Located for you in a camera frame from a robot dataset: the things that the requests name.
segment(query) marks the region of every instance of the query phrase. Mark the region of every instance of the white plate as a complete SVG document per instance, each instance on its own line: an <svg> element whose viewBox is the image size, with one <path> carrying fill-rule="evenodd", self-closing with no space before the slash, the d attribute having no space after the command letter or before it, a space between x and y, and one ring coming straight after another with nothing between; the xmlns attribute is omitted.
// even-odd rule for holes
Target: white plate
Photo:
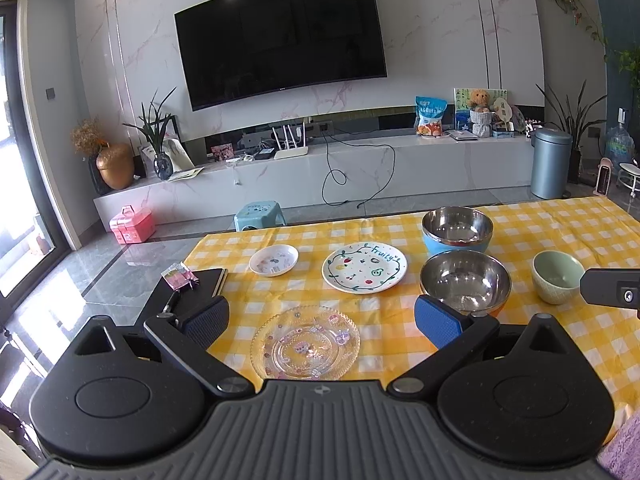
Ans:
<svg viewBox="0 0 640 480"><path fill-rule="evenodd" d="M322 277L333 288L350 294L373 294L394 286L406 272L398 249L378 242L358 242L329 254Z"/></svg>
<svg viewBox="0 0 640 480"><path fill-rule="evenodd" d="M249 268L259 276L272 278L289 272L298 261L298 250L290 245L270 245L249 260Z"/></svg>

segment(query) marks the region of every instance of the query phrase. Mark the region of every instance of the glass door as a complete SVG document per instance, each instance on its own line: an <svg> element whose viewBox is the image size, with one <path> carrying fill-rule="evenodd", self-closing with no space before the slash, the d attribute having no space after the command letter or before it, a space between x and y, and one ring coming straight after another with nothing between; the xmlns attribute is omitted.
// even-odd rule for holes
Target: glass door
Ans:
<svg viewBox="0 0 640 480"><path fill-rule="evenodd" d="M27 127L17 2L0 1L0 324L69 252Z"/></svg>

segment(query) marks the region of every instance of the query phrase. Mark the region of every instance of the logo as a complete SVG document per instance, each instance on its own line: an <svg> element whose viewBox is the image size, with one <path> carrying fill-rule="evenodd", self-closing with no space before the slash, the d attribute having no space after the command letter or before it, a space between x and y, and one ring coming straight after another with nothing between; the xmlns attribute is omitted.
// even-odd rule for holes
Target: logo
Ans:
<svg viewBox="0 0 640 480"><path fill-rule="evenodd" d="M324 386L324 384L322 386L316 386L314 388L314 392L316 394L318 394L319 396L323 396L324 394L328 394L331 391L331 388Z"/></svg>

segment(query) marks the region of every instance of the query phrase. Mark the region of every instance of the gold vase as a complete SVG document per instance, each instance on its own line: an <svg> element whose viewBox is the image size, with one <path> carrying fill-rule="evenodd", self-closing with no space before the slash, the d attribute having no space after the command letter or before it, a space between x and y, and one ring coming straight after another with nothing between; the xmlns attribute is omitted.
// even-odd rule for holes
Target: gold vase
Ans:
<svg viewBox="0 0 640 480"><path fill-rule="evenodd" d="M103 148L95 165L111 189L119 191L133 182L133 156L128 144L110 144Z"/></svg>

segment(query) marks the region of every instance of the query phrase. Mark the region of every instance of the black notebook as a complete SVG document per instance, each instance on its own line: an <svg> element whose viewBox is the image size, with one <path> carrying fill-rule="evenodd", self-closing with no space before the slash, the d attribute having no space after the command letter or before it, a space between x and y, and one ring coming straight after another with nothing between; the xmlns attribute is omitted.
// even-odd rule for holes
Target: black notebook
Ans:
<svg viewBox="0 0 640 480"><path fill-rule="evenodd" d="M172 309L172 312L176 316L186 314L195 306L202 303L208 303L214 296L222 294L228 270L195 270L193 273L200 282L195 285L193 289L189 286L185 286L180 290L180 298ZM145 307L142 309L142 312L140 312L140 315L136 320L136 326L142 327L148 318L162 312L173 292L173 289L164 280L164 278L160 278L156 288L154 288L154 291L151 293L151 296L146 300Z"/></svg>

